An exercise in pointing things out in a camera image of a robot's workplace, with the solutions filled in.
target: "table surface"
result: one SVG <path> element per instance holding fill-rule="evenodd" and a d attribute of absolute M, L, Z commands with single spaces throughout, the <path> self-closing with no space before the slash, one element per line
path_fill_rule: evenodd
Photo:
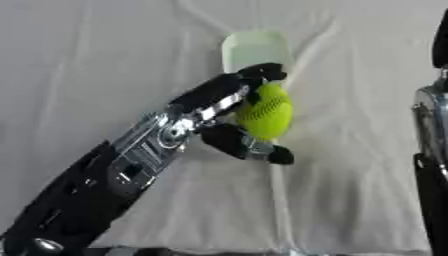
<path fill-rule="evenodd" d="M 428 248 L 410 106 L 431 83 L 444 1 L 0 1 L 0 229 L 142 113 L 221 72 L 229 34 L 273 29 L 294 58 L 290 167 L 192 141 L 97 245 L 308 253 Z"/>

